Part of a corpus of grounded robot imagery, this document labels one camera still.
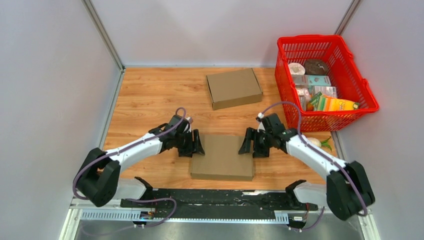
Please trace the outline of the brown cardboard sheet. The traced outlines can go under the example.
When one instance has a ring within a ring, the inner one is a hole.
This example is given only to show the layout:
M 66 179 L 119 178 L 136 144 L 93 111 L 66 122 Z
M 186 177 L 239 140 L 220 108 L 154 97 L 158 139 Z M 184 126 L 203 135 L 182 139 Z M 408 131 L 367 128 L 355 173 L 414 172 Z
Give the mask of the brown cardboard sheet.
M 254 161 L 250 153 L 239 154 L 242 136 L 201 134 L 204 155 L 194 154 L 190 176 L 199 180 L 248 181 L 254 177 Z

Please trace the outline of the brown cardboard box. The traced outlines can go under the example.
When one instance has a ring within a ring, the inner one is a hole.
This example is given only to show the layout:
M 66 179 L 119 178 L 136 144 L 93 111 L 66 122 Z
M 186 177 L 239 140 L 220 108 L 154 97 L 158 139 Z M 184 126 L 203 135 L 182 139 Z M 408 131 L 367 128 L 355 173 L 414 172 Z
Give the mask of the brown cardboard box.
M 263 90 L 252 68 L 208 74 L 206 83 L 214 111 L 259 103 Z

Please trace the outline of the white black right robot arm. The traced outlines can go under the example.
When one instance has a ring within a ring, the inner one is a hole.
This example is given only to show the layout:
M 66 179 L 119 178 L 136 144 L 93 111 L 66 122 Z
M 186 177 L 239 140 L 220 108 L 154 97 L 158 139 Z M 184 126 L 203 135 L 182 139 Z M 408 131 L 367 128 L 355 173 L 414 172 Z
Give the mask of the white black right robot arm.
M 257 120 L 257 129 L 246 129 L 238 154 L 268 158 L 270 149 L 275 148 L 301 160 L 325 180 L 325 184 L 313 184 L 301 179 L 287 186 L 285 203 L 289 208 L 314 204 L 329 208 L 345 221 L 375 203 L 365 168 L 359 162 L 346 162 L 327 153 L 295 128 L 286 128 L 275 113 L 260 114 Z

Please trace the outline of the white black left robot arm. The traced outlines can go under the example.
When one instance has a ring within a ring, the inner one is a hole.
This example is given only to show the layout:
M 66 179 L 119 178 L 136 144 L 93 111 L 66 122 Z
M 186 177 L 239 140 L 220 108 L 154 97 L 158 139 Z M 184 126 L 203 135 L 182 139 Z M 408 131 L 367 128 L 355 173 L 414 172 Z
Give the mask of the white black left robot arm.
M 192 129 L 191 119 L 175 114 L 168 123 L 152 128 L 141 138 L 121 147 L 103 151 L 96 147 L 89 151 L 73 181 L 77 198 L 102 207 L 113 199 L 134 200 L 140 207 L 148 207 L 153 194 L 140 178 L 121 179 L 131 166 L 172 148 L 179 157 L 204 155 L 198 129 Z

